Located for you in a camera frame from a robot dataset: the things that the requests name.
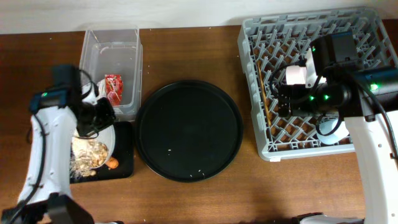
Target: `black tray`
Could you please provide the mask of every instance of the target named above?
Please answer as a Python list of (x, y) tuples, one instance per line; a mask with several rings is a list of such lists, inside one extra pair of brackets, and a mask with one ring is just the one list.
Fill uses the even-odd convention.
[(159, 175), (180, 182), (221, 172), (239, 151), (242, 137), (242, 117), (234, 101), (202, 81), (179, 81), (159, 89), (136, 119), (142, 159)]

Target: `wooden table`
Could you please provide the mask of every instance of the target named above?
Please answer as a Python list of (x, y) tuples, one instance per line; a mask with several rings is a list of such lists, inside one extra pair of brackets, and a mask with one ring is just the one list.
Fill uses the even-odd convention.
[[(397, 49), (398, 21), (384, 21)], [(251, 104), (236, 43), (240, 26), (145, 29), (142, 99), (181, 79), (210, 82), (239, 107), (245, 130), (231, 165), (194, 184), (167, 180), (135, 158), (132, 177), (71, 185), (95, 220), (126, 223), (274, 222), (310, 212), (364, 217), (355, 153), (265, 162), (257, 154)], [(16, 204), (30, 146), (27, 107), (51, 85), (50, 68), (79, 64), (84, 32), (0, 35), (0, 209)]]

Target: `plastic dish rack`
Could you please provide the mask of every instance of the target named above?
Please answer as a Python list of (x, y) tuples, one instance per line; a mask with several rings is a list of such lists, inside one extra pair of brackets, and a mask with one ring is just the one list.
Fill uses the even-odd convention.
[[(398, 59), (377, 12), (369, 8), (339, 9), (265, 16), (243, 21), (238, 37), (239, 56), (251, 96), (251, 117), (257, 150), (262, 159), (321, 156), (353, 152), (350, 137), (324, 145), (316, 136), (313, 117), (280, 118), (277, 99), (271, 95), (269, 77), (281, 65), (304, 56), (310, 42), (326, 34), (352, 31), (365, 68), (397, 66)], [(271, 126), (267, 123), (257, 62), (263, 74)], [(274, 83), (285, 83), (285, 70)]]

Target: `clear plastic container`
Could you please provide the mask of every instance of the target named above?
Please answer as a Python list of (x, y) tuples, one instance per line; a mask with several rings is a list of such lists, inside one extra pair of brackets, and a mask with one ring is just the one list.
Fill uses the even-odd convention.
[(121, 75), (122, 100), (113, 109), (118, 121), (134, 121), (141, 103), (142, 80), (142, 45), (137, 27), (107, 24), (87, 30), (80, 68), (86, 70), (95, 83), (105, 75)]

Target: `white wall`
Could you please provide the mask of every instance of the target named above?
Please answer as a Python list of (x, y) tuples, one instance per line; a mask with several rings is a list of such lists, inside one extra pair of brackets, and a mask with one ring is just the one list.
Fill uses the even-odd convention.
[(140, 28), (238, 25), (254, 16), (355, 6), (398, 18), (398, 0), (0, 0), (0, 34), (85, 30), (112, 21)]

